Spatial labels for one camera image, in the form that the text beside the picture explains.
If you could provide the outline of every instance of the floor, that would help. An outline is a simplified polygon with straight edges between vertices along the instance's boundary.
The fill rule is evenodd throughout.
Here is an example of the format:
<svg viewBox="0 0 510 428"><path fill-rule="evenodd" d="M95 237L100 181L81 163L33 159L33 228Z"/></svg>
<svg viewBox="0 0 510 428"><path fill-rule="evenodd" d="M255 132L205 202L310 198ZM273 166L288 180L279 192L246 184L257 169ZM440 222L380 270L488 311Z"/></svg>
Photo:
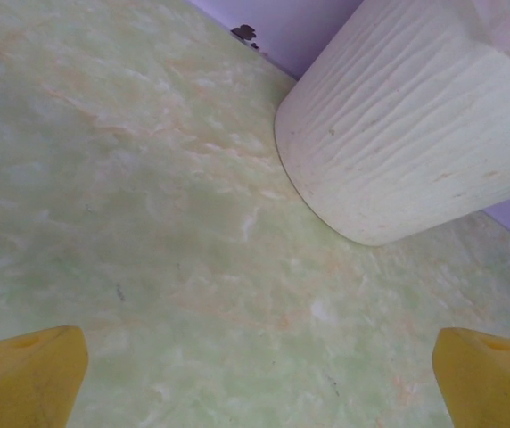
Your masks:
<svg viewBox="0 0 510 428"><path fill-rule="evenodd" d="M69 428L450 427L438 331L510 337L510 234L337 235L273 135L293 80L179 0L0 0L0 339L79 325Z"/></svg>

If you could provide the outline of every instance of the white cylindrical object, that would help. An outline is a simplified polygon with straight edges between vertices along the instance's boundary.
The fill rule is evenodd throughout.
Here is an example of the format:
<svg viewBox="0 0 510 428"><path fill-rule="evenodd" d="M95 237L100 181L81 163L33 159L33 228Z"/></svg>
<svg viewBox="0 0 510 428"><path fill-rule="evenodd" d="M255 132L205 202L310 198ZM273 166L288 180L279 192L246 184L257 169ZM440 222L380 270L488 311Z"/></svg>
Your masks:
<svg viewBox="0 0 510 428"><path fill-rule="evenodd" d="M388 243L510 197L510 56L466 0L365 0L275 128L309 207Z"/></svg>

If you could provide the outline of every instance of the wall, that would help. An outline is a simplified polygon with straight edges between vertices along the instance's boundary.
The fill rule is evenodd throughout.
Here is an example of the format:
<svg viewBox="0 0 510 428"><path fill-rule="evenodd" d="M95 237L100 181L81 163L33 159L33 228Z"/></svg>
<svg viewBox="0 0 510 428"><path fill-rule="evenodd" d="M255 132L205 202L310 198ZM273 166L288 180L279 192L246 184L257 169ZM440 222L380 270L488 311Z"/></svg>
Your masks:
<svg viewBox="0 0 510 428"><path fill-rule="evenodd" d="M299 78L361 0L189 0L228 29L248 24L268 59Z"/></svg>

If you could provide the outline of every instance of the yellow object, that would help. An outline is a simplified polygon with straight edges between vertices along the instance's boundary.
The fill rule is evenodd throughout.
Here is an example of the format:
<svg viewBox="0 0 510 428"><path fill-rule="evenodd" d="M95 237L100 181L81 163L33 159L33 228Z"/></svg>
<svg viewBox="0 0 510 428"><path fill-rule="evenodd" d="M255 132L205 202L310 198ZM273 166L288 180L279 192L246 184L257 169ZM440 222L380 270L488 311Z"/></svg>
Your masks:
<svg viewBox="0 0 510 428"><path fill-rule="evenodd" d="M510 428L510 340L441 330L433 372L456 428Z"/></svg>
<svg viewBox="0 0 510 428"><path fill-rule="evenodd" d="M0 428L63 428L87 364L78 327L0 341Z"/></svg>

